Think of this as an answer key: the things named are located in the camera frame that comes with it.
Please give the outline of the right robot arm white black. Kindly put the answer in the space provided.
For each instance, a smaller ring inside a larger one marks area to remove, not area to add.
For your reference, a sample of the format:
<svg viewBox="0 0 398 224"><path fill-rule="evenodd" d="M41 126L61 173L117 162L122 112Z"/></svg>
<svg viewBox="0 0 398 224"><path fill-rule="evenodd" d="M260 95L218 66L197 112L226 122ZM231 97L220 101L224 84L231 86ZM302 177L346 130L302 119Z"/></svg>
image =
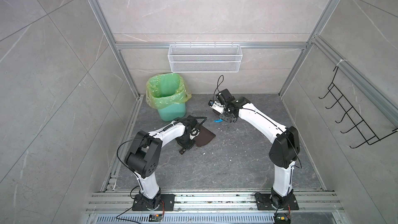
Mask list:
<svg viewBox="0 0 398 224"><path fill-rule="evenodd" d="M300 161L300 141L298 130L287 128L266 116L245 97L235 98L228 89L219 90L224 76L217 80L212 100L208 105L225 122L236 122L239 118L259 130L272 144L268 156L274 164L274 183L271 188L271 203L279 210L293 199L292 176L296 161Z"/></svg>

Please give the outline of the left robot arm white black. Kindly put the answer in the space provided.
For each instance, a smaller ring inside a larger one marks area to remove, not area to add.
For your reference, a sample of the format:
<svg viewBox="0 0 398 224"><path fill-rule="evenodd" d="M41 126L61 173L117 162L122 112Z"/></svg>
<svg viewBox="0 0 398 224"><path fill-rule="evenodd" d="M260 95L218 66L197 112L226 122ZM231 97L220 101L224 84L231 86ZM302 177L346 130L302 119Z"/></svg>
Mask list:
<svg viewBox="0 0 398 224"><path fill-rule="evenodd" d="M139 131L133 139L125 142L130 146L123 159L119 156L117 158L133 172L138 181L140 190L133 210L138 208L140 201L150 211L164 204L161 200L161 188L155 176L161 150L171 141L176 141L181 147L180 154L184 154L194 145L197 147L207 145L216 135L203 126L206 120L207 117L191 115L186 118L176 118L155 131Z"/></svg>

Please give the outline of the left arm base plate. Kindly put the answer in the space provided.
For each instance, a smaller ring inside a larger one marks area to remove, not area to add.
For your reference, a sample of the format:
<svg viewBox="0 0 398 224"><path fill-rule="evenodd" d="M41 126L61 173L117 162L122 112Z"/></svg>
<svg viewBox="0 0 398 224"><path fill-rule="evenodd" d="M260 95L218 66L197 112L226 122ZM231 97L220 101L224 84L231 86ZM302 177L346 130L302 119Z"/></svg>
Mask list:
<svg viewBox="0 0 398 224"><path fill-rule="evenodd" d="M132 211L172 211L175 204L174 194L157 194L153 199L135 195Z"/></svg>

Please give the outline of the dark brown dustpan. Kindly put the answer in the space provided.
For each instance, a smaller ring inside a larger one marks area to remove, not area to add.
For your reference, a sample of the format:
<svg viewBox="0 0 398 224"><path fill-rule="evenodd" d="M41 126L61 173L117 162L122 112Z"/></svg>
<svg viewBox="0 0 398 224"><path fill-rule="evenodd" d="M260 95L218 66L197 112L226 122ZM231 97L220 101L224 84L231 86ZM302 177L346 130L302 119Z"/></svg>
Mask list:
<svg viewBox="0 0 398 224"><path fill-rule="evenodd" d="M211 142L216 135L204 126L201 126L199 134L193 139L197 147L202 147Z"/></svg>

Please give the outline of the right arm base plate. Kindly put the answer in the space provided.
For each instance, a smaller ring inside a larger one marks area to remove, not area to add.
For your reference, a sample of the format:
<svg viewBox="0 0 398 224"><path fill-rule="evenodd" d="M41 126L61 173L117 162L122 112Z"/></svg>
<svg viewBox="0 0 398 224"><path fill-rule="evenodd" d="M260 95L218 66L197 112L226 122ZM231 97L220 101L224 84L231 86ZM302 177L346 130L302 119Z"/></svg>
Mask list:
<svg viewBox="0 0 398 224"><path fill-rule="evenodd" d="M290 192L286 197L280 197L278 194L255 193L257 209L260 211L272 210L299 210L296 197Z"/></svg>

